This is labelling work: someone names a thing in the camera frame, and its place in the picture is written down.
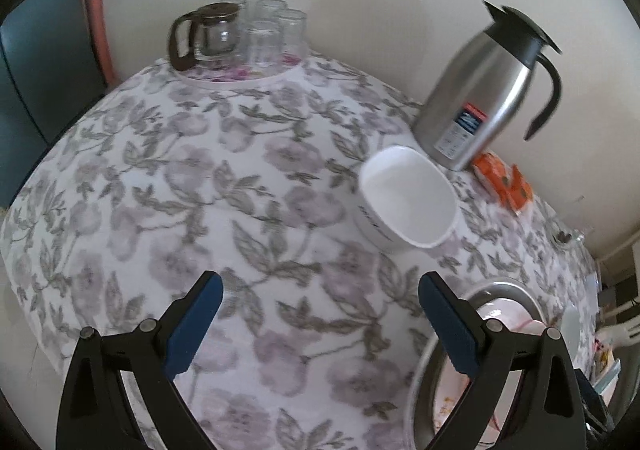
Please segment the small white square bowl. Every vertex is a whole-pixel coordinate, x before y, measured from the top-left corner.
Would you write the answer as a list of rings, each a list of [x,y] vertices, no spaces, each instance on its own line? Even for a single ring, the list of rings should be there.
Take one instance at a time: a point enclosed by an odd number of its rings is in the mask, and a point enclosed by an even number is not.
[[[352,217],[381,251],[434,248],[448,239],[459,215],[451,183],[428,157],[411,147],[386,147],[359,169]]]

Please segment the white chair back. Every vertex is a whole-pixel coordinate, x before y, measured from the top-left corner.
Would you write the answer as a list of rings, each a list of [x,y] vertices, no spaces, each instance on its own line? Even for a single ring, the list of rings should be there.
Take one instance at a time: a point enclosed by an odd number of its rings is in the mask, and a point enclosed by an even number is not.
[[[612,349],[634,346],[640,343],[640,315],[623,323],[608,325],[599,329],[596,340]]]

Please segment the orange snack packet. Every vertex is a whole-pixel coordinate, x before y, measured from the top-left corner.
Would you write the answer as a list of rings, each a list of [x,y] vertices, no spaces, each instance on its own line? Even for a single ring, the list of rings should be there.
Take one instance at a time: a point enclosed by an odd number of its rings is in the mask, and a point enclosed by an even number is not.
[[[517,216],[524,214],[534,202],[532,186],[517,165],[511,166],[511,176],[506,184],[506,205]]]
[[[472,169],[480,184],[495,197],[506,193],[511,186],[511,173],[503,160],[491,152],[473,159]]]

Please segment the stainless steel plate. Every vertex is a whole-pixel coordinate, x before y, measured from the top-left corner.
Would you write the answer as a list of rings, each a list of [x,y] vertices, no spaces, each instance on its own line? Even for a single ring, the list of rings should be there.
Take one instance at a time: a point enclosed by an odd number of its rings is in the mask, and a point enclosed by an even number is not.
[[[460,295],[477,311],[497,298],[517,301],[537,320],[548,323],[547,314],[529,290],[512,279],[478,282]],[[447,421],[461,399],[469,378],[454,370],[444,347],[433,335],[428,341],[410,385],[404,427],[409,449],[424,449]]]

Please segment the strawberry pattern bowl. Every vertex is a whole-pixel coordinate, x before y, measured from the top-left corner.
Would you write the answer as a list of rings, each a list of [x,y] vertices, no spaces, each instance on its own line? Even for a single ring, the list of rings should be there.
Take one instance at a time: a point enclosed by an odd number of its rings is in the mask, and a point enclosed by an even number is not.
[[[477,312],[484,320],[499,320],[510,329],[511,332],[515,333],[540,335],[547,327],[546,323],[535,319],[524,306],[509,298],[497,298],[488,301],[485,305],[480,306]],[[518,389],[521,374],[521,371],[510,372],[506,379],[506,384],[503,386],[496,410],[482,438],[480,438],[477,449],[488,449],[496,443],[502,426],[504,422],[506,422],[506,417],[509,414],[516,389]]]

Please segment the floral tablecloth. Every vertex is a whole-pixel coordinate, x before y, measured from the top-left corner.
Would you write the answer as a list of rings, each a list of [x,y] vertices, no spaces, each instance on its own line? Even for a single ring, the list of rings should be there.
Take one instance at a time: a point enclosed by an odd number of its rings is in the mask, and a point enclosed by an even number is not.
[[[65,372],[79,331],[158,317],[205,270],[224,304],[180,394],[223,449],[399,449],[430,326],[416,283],[524,284],[548,320],[578,308],[589,369],[591,259],[549,243],[548,210],[496,204],[472,173],[461,217],[429,251],[383,254],[352,219],[357,173],[410,144],[419,105],[314,54],[270,87],[183,84],[165,61],[107,95],[55,144],[11,205],[1,255],[37,340]]]

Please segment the clear drinking glass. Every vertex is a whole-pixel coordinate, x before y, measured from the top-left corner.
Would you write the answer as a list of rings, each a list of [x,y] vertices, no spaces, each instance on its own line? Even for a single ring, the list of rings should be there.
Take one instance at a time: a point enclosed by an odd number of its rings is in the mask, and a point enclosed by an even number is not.
[[[253,20],[246,31],[247,64],[260,68],[273,68],[281,55],[281,29],[273,20]]]
[[[301,10],[283,9],[276,13],[282,32],[282,53],[291,58],[303,58],[307,53],[307,14]]]
[[[288,2],[284,0],[257,0],[254,5],[254,20],[266,20],[275,23],[277,14],[288,8]]]

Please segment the white bowl with red emblem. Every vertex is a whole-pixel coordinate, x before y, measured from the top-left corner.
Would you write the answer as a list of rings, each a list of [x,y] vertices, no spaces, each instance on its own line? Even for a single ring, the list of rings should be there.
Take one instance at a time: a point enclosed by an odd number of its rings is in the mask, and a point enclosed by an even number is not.
[[[561,314],[559,329],[570,358],[575,360],[580,343],[580,315],[579,310],[571,303]]]

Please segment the stainless steel thermos jug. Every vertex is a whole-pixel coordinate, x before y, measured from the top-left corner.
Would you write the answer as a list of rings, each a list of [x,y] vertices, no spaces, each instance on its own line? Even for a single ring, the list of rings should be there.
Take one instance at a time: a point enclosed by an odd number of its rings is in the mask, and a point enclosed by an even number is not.
[[[411,130],[422,150],[442,167],[460,171],[489,147],[520,109],[537,66],[551,80],[551,95],[525,132],[526,141],[550,121],[562,81],[544,55],[562,50],[531,18],[512,6],[486,9],[492,23],[454,54],[416,116]]]

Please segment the pink rolled mat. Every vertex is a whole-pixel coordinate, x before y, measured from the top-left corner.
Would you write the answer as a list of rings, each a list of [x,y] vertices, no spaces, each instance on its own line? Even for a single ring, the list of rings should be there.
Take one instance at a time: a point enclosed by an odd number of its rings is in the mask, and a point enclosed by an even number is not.
[[[104,0],[84,0],[85,14],[96,61],[98,61],[105,84],[107,87],[113,88],[118,83],[118,76],[114,69],[106,35],[103,2]]]

